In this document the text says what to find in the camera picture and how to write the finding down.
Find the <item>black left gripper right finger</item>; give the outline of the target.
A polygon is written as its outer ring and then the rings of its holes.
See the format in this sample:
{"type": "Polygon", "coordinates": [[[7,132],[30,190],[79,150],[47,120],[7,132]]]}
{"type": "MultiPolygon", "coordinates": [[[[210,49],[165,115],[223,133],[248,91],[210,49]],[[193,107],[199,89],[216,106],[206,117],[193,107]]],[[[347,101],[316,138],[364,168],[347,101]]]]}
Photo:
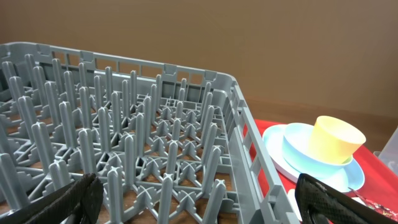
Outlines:
{"type": "Polygon", "coordinates": [[[300,174],[295,199],[303,223],[397,223],[308,174],[300,174]]]}

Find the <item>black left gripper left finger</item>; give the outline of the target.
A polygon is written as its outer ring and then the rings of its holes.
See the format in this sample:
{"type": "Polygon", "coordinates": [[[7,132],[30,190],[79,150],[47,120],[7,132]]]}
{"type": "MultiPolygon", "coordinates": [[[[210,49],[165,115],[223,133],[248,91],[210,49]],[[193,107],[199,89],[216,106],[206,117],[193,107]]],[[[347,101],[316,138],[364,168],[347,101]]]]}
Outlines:
{"type": "Polygon", "coordinates": [[[1,223],[96,223],[103,203],[103,183],[85,174],[50,195],[1,218],[1,223]]]}

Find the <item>yellow plastic cup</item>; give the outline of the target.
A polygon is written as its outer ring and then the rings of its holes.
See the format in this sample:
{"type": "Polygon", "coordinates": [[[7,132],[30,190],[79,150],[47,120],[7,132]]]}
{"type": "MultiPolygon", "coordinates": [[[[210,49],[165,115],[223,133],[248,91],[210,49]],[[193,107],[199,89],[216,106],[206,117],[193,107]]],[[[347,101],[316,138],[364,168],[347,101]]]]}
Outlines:
{"type": "Polygon", "coordinates": [[[319,116],[308,140],[307,152],[319,161],[343,164],[366,142],[352,124],[332,116],[319,116]]]}

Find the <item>light blue bowl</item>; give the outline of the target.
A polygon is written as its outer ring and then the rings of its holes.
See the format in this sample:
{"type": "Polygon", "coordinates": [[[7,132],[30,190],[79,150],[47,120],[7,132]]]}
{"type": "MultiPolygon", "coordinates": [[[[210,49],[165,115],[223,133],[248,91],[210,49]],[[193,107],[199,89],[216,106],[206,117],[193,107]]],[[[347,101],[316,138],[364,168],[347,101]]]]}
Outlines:
{"type": "Polygon", "coordinates": [[[282,156],[285,161],[300,173],[310,174],[316,178],[327,178],[352,163],[353,156],[342,164],[322,162],[309,156],[308,144],[313,125],[290,123],[285,126],[282,138],[282,156]]]}

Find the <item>white plastic spoon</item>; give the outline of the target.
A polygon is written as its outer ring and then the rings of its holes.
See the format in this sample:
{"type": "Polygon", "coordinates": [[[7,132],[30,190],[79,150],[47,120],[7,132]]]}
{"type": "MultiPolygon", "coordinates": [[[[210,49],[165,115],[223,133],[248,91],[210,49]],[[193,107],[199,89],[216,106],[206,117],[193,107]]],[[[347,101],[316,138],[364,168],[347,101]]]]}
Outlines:
{"type": "Polygon", "coordinates": [[[289,200],[289,203],[291,204],[291,207],[292,207],[296,217],[298,218],[298,220],[300,222],[302,222],[302,217],[301,217],[301,214],[300,214],[300,210],[299,210],[299,207],[297,205],[297,201],[295,199],[295,190],[294,189],[290,189],[287,192],[287,198],[289,200]]]}

